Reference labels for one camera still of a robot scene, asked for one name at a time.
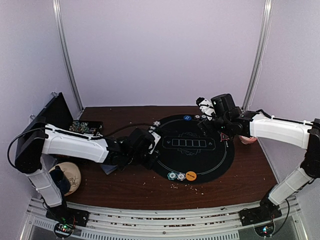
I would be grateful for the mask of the blue small blind button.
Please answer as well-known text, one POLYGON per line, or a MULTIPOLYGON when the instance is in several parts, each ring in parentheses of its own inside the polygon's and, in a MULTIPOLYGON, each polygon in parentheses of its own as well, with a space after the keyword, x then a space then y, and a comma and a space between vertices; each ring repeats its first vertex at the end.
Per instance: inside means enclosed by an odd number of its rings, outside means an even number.
POLYGON ((183 116, 183 119, 184 119, 185 121, 190 121, 190 120, 192 120, 192 117, 191 117, 190 115, 184 115, 184 116, 183 116))

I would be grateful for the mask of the red triangular all-in marker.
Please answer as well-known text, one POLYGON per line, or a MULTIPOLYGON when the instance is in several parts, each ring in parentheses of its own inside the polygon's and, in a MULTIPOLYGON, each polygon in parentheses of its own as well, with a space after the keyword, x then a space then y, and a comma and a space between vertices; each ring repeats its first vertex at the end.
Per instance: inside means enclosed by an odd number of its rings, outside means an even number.
POLYGON ((220 133, 220 141, 223 142, 223 141, 228 141, 230 138, 227 134, 221 132, 220 133))

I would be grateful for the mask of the blue playing card deck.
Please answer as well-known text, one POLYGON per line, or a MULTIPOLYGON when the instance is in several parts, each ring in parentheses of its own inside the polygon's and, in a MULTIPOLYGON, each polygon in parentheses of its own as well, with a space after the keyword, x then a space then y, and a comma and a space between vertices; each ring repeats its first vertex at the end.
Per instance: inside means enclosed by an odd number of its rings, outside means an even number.
POLYGON ((101 164, 100 166, 106 175, 109 175, 110 173, 114 172, 118 168, 117 165, 101 164))

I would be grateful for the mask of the yellow big blind button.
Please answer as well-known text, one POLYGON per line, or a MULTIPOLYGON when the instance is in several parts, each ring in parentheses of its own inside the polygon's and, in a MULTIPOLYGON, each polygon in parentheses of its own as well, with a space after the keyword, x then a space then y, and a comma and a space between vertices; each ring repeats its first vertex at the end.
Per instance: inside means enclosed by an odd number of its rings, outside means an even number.
POLYGON ((188 171, 185 173, 185 178, 188 181, 193 182, 197 179, 197 174, 194 171, 188 171))

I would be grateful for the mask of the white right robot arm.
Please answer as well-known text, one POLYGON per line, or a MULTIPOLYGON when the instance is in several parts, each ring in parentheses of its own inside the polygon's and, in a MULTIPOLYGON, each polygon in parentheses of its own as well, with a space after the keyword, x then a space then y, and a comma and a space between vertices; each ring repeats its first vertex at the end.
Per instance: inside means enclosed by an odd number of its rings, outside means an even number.
POLYGON ((211 99, 199 97, 196 105, 205 119, 200 123, 205 133, 217 131, 223 140, 234 136, 270 140, 304 151, 298 166, 275 185, 256 210, 259 220, 268 220, 275 205, 320 177, 320 120, 291 120, 267 114, 264 110, 243 110, 229 93, 211 99))

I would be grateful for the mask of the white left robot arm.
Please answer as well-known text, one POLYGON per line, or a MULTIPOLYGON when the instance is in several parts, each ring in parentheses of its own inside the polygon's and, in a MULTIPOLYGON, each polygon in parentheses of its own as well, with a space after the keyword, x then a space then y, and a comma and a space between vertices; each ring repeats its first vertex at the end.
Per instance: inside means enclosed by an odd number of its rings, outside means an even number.
POLYGON ((61 129, 39 117, 14 139, 17 146, 13 166, 31 180, 52 208, 53 215, 61 222, 67 222, 72 218, 72 211, 63 204, 61 190, 43 166, 44 155, 80 158, 118 168, 127 165, 150 167, 158 157, 155 148, 160 140, 155 129, 136 128, 129 136, 111 138, 61 129))

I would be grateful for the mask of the red white patterned bowl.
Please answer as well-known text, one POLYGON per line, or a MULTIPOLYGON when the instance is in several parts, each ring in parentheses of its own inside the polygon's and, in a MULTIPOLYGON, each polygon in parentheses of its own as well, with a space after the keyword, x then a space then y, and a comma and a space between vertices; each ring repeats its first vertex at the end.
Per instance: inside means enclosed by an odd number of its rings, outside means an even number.
POLYGON ((256 137, 245 137, 242 135, 239 136, 239 139, 244 145, 253 144, 257 140, 256 137))

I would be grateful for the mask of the round black poker mat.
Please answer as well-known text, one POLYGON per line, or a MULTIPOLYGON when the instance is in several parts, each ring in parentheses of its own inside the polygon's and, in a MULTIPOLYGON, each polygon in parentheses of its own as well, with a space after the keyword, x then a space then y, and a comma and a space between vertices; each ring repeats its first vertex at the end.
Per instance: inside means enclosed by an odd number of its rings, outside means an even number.
POLYGON ((198 127, 203 118, 195 115, 178 114, 164 117, 161 125, 156 127, 161 140, 156 145, 160 153, 152 170, 168 179, 170 172, 184 173, 193 171, 197 174, 195 181, 179 181, 184 184, 203 184, 214 181, 224 175, 235 159, 235 146, 232 140, 221 141, 221 133, 205 135, 198 127), (184 120, 189 115, 192 120, 184 120))

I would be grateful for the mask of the chips row in case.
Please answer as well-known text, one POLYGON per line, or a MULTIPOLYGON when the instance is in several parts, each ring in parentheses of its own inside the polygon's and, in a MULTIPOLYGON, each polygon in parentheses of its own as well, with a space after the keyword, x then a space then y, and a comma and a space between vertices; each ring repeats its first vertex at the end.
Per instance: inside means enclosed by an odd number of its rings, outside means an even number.
POLYGON ((80 134, 90 134, 89 122, 85 121, 73 121, 71 125, 69 126, 69 131, 75 132, 75 133, 80 133, 80 134))

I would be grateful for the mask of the beige patterned plate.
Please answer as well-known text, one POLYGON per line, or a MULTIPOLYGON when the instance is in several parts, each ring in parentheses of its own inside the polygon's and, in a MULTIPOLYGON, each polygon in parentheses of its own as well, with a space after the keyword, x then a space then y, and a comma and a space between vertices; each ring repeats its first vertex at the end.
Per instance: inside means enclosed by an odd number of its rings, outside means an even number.
POLYGON ((60 166, 60 168, 62 169, 62 171, 64 172, 64 174, 66 175, 67 179, 70 182, 70 190, 67 194, 64 194, 64 196, 69 196, 72 193, 74 193, 81 184, 82 176, 81 176, 80 169, 76 164, 72 162, 62 162, 56 165, 60 166))

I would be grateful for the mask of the dark blue mug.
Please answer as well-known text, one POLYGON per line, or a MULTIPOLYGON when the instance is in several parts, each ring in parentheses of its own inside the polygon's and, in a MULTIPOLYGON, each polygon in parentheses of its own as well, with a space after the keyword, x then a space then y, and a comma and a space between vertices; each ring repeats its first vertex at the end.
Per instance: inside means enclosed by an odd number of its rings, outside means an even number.
POLYGON ((60 191, 65 195, 71 189, 71 183, 67 179, 66 175, 62 171, 59 165, 56 165, 53 170, 49 172, 53 182, 60 189, 60 191))

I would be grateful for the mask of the black poker set case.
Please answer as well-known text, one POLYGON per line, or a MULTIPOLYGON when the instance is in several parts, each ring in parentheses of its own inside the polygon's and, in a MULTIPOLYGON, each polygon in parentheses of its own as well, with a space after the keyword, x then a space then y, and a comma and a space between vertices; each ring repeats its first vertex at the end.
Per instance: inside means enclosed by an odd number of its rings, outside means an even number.
POLYGON ((69 127, 73 121, 89 122, 90 133, 82 134, 94 137, 101 135, 103 131, 102 121, 75 120, 72 117, 71 111, 62 92, 53 92, 52 99, 44 106, 38 115, 32 118, 32 121, 38 118, 44 119, 46 124, 51 124, 57 128, 67 131, 69 131, 69 127))

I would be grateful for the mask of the aluminium frame post right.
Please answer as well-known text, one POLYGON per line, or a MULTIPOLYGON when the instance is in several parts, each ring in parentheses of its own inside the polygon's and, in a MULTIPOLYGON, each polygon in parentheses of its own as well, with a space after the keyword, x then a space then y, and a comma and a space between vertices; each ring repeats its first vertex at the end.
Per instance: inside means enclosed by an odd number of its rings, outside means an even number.
POLYGON ((259 77, 262 69, 262 59, 267 47, 267 42, 268 42, 268 37, 270 32, 272 10, 274 5, 273 2, 274 2, 273 0, 264 1, 259 39, 258 39, 252 71, 250 74, 249 83, 248 83, 246 94, 242 104, 243 110, 248 110, 250 108, 253 102, 254 94, 258 86, 258 81, 259 81, 259 77))

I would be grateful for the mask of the aluminium frame post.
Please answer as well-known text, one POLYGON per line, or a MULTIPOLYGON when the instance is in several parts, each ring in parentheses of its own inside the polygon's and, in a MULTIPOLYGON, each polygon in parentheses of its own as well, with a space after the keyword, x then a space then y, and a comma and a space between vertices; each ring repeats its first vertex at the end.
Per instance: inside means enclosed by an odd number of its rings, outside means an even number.
POLYGON ((66 68, 68 81, 70 83, 71 91, 73 93, 77 108, 80 112, 82 112, 84 110, 84 106, 78 90, 78 86, 76 83, 76 79, 75 79, 75 75, 74 75, 74 71, 71 63, 71 58, 68 50, 68 44, 67 44, 67 39, 66 39, 66 34, 65 34, 64 24, 63 24, 63 16, 61 11, 61 1, 53 0, 52 6, 53 6, 53 13, 54 13, 54 18, 57 26, 58 35, 59 35, 63 61, 66 68))
POLYGON ((258 39, 252 71, 250 74, 249 83, 248 83, 246 94, 242 104, 243 110, 248 110, 250 108, 253 102, 254 94, 258 86, 258 81, 259 81, 259 77, 262 69, 262 59, 267 47, 267 42, 268 42, 268 37, 270 32, 272 10, 274 5, 273 2, 274 2, 273 0, 264 1, 259 39, 258 39))

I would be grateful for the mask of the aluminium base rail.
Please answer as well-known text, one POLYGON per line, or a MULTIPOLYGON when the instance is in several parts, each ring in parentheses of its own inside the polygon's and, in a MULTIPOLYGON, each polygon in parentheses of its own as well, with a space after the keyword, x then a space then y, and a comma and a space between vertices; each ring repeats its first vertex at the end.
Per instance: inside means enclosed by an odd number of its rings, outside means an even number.
POLYGON ((239 212, 258 207, 243 203, 184 210, 133 210, 69 202, 88 211, 86 226, 77 226, 71 240, 262 240, 258 233, 274 224, 272 240, 310 240, 306 222, 295 197, 280 205, 282 213, 272 221, 244 226, 239 212))

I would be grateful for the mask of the aluminium frame post left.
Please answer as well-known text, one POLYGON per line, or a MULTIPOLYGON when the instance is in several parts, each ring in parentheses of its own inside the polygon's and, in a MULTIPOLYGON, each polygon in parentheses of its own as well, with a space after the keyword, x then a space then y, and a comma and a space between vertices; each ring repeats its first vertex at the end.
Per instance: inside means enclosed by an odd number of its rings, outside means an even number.
POLYGON ((71 91, 73 93, 77 108, 80 112, 82 112, 84 110, 84 106, 78 90, 78 86, 76 83, 76 79, 75 79, 75 75, 74 75, 74 71, 71 63, 71 58, 68 50, 68 44, 67 44, 67 39, 66 39, 66 34, 65 34, 64 24, 63 24, 63 16, 61 11, 61 1, 53 0, 52 6, 53 6, 53 13, 54 13, 54 18, 57 26, 58 35, 59 35, 63 61, 66 68, 68 81, 70 83, 71 91))

